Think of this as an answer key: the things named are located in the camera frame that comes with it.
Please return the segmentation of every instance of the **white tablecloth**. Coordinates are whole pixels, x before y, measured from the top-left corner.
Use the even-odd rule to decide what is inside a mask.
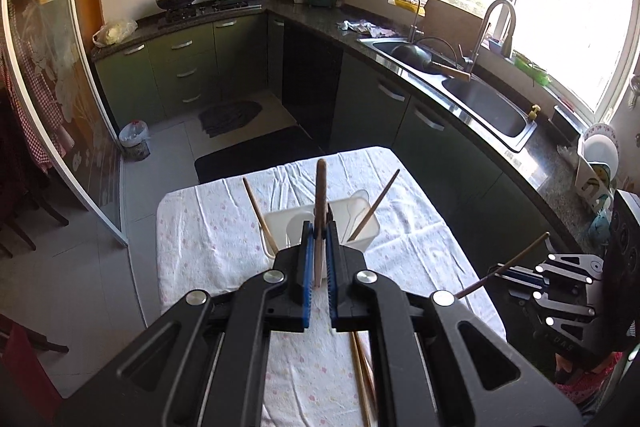
[[[426,296],[440,289],[455,293],[478,280],[446,223],[390,150],[372,147],[326,156],[326,161],[329,200],[361,188],[373,200],[401,169],[376,211],[381,230],[365,253],[370,269]],[[253,172],[247,179],[267,213],[312,203],[315,175],[316,160],[309,159]],[[211,295],[234,291],[270,267],[241,177],[166,195],[158,207],[157,228],[163,312],[191,289]],[[505,338],[484,289],[465,302]],[[305,333],[271,335],[266,378],[262,425],[362,425],[349,337],[330,326],[325,283],[313,292]]]

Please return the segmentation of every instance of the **green kitchen cabinet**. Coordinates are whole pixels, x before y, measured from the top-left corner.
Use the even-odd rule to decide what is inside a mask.
[[[164,120],[146,44],[98,60],[95,68],[117,127],[132,120],[149,125]]]
[[[335,102],[330,150],[391,147],[409,95],[382,74],[345,53]]]
[[[151,63],[156,70],[166,62],[194,57],[207,51],[213,54],[213,25],[201,24],[162,35],[149,41],[148,47]]]
[[[503,173],[484,194],[467,201],[447,221],[471,265],[480,277],[497,263],[506,263],[544,232],[554,230],[536,206]],[[519,266],[533,268],[548,250],[544,244],[534,249]]]
[[[268,28],[268,84],[269,90],[282,100],[282,60],[284,55],[284,20],[269,14]]]
[[[156,85],[167,117],[220,101],[216,55],[208,51],[154,66]]]
[[[220,87],[225,98],[267,88],[267,16],[213,23]]]
[[[484,153],[415,97],[392,149],[447,222],[500,176],[500,169]]]

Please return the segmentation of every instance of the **stainless steel sink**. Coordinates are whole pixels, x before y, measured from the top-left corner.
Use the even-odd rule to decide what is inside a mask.
[[[514,152],[522,150],[536,128],[536,123],[529,121],[527,115],[516,105],[476,76],[472,76],[471,81],[465,82],[443,74],[424,73],[397,60],[392,55],[393,50],[398,44],[406,42],[405,39],[360,39],[360,42],[413,73],[423,82],[435,87],[475,120],[478,120],[482,126],[491,131],[495,137]],[[443,57],[426,46],[424,48],[431,52],[433,62],[451,67],[456,66],[447,57]]]

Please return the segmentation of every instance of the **floor mat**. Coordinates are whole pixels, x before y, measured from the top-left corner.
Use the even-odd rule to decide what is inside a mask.
[[[210,138],[229,131],[240,129],[251,122],[262,110],[258,102],[241,100],[240,102],[220,103],[209,107],[198,115],[202,128]]]
[[[195,161],[201,184],[324,154],[298,126],[258,136]]]

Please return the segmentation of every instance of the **chrome faucet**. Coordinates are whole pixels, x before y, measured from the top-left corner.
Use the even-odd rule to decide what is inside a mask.
[[[408,40],[411,44],[415,42],[415,38],[418,34],[424,36],[424,33],[418,29],[418,17],[420,16],[420,0],[418,0],[418,9],[415,11],[414,25],[409,28]]]
[[[513,33],[516,29],[516,9],[513,6],[513,3],[510,0],[495,0],[489,7],[486,9],[486,13],[484,14],[484,19],[482,20],[482,26],[480,26],[480,32],[478,33],[478,40],[476,41],[476,45],[474,47],[473,52],[471,53],[471,57],[465,57],[465,71],[466,73],[471,73],[471,70],[474,68],[476,64],[476,60],[478,60],[478,54],[480,52],[480,46],[482,45],[482,41],[484,40],[484,34],[486,33],[487,28],[489,27],[489,17],[491,13],[494,11],[495,7],[500,4],[506,4],[507,8],[509,8],[509,27],[507,29],[507,36],[504,38],[504,42],[502,43],[502,56],[510,58],[511,57],[511,49],[513,47]]]

